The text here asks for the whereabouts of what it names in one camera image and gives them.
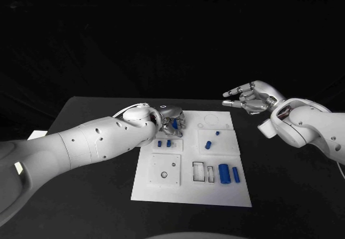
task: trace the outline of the black table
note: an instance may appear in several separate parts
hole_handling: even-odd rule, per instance
[[[140,149],[53,178],[0,228],[0,238],[146,237],[185,231],[248,238],[344,238],[345,180],[336,163],[306,145],[293,148],[257,129],[268,113],[250,116],[221,101],[74,97],[49,134],[136,103],[229,111],[253,208],[131,201]]]

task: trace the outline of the white cable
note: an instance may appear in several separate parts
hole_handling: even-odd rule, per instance
[[[128,106],[127,108],[124,108],[123,110],[120,110],[120,111],[114,114],[113,118],[117,117],[128,108],[131,108],[131,107],[134,107],[134,106],[143,106],[143,105],[149,105],[149,104],[147,104],[147,103],[139,103],[139,104],[134,104],[134,105]]]
[[[342,174],[342,176],[344,176],[344,179],[345,179],[345,175],[344,175],[344,171],[342,171],[342,168],[341,168],[339,162],[336,162],[336,164],[338,164],[339,171],[341,171],[341,174]]]

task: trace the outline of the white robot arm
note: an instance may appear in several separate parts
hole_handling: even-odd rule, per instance
[[[14,216],[40,186],[68,170],[117,157],[147,145],[159,131],[182,137],[180,107],[136,104],[113,117],[33,140],[0,143],[0,226]],[[20,181],[14,163],[23,167]]]
[[[328,158],[345,164],[345,113],[332,113],[326,107],[303,99],[289,99],[264,82],[254,81],[222,94],[240,95],[240,101],[222,105],[244,108],[250,115],[268,110],[270,119],[258,129],[267,138],[279,135],[289,145],[300,148],[313,144]]]

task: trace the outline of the dark curtain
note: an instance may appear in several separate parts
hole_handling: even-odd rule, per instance
[[[0,20],[9,125],[48,128],[72,96],[221,100],[254,80],[344,111],[335,2],[6,1]]]

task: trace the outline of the blue block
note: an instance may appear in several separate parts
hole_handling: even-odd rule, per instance
[[[240,183],[240,177],[238,177],[237,167],[232,167],[232,172],[234,172],[235,182]]]
[[[228,165],[227,164],[219,164],[218,169],[219,169],[221,183],[222,184],[229,184],[231,179],[229,179]]]
[[[173,119],[172,126],[173,126],[175,129],[178,129],[178,122],[176,122],[176,119]]]
[[[208,142],[206,142],[206,146],[205,146],[206,149],[211,148],[211,144],[212,144],[211,141],[208,141]]]

